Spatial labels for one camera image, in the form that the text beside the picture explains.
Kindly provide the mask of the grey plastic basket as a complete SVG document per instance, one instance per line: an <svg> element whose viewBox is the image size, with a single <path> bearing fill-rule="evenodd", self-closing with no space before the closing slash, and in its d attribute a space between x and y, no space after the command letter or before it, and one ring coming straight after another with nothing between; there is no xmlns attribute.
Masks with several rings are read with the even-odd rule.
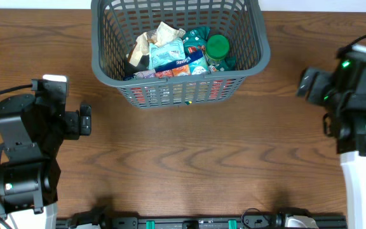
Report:
<svg viewBox="0 0 366 229"><path fill-rule="evenodd" d="M230 44L229 57L236 60L234 69L126 80L134 71L127 55L135 40L162 22L187 32L207 26L212 35L223 35ZM96 78L142 109L224 101L246 77L261 72L271 56L257 0L92 1L91 48Z"/></svg>

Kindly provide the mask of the beige paper snack bag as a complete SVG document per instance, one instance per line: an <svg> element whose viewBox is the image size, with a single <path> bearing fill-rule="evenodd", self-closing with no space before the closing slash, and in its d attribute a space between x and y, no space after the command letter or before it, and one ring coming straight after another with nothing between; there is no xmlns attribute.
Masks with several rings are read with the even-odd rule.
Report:
<svg viewBox="0 0 366 229"><path fill-rule="evenodd" d="M126 55L127 61L137 67L141 58L149 55L150 44L162 47L177 38L182 38L185 33L184 29L174 29L168 24L160 22L156 29L144 32L138 36L131 52Z"/></svg>

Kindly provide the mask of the mint green wipes packet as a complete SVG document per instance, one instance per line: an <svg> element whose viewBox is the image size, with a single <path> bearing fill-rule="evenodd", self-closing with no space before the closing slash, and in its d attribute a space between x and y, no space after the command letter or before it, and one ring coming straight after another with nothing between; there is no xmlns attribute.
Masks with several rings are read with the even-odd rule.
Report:
<svg viewBox="0 0 366 229"><path fill-rule="evenodd" d="M148 70L163 66L176 60L185 59L183 41L176 38L167 44L158 47L154 44L149 45L149 65Z"/></svg>

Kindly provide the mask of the green lid jar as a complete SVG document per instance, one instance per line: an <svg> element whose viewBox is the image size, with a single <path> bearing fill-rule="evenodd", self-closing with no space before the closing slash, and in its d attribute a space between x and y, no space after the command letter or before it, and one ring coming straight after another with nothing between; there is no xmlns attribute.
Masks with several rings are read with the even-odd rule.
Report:
<svg viewBox="0 0 366 229"><path fill-rule="evenodd" d="M213 35L206 43L205 58L209 65L220 64L228 55L230 44L223 35Z"/></svg>

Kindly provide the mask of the Kleenex tissue multipack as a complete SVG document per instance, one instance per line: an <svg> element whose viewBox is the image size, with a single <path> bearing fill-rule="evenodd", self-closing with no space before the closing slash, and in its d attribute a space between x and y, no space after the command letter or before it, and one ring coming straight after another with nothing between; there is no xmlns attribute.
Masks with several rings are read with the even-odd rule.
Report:
<svg viewBox="0 0 366 229"><path fill-rule="evenodd" d="M174 76L188 76L209 74L206 58L201 50L189 54L183 60L175 60L163 66L155 67L151 70L133 73L125 76L124 81L141 80L148 78L171 78Z"/></svg>

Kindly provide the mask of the green Nescafe coffee bag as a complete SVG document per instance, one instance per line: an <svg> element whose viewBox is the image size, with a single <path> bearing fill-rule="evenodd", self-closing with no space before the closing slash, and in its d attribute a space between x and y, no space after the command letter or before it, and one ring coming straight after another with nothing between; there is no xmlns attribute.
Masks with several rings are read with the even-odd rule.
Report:
<svg viewBox="0 0 366 229"><path fill-rule="evenodd" d="M186 54L192 54L195 51L201 50L205 56L205 48L207 40L211 37L211 28L207 26L197 27L187 33L182 37L184 51ZM208 68L211 72L222 72L222 71L232 71L236 65L235 57L228 57L218 65L209 65Z"/></svg>

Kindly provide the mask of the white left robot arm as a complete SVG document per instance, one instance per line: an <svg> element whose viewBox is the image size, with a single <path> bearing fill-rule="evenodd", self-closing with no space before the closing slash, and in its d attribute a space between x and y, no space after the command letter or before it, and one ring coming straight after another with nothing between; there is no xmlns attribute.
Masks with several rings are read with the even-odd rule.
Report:
<svg viewBox="0 0 366 229"><path fill-rule="evenodd" d="M60 167L65 140L92 131L92 108L66 111L66 80L32 80L29 94L0 102L0 225L55 228Z"/></svg>

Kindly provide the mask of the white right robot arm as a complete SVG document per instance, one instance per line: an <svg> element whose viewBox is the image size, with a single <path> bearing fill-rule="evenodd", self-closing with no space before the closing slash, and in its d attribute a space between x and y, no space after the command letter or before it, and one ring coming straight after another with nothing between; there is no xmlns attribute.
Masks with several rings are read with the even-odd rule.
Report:
<svg viewBox="0 0 366 229"><path fill-rule="evenodd" d="M366 53L338 55L330 73L309 67L302 74L298 97L326 110L323 133L336 141L346 185L349 228L366 228Z"/></svg>

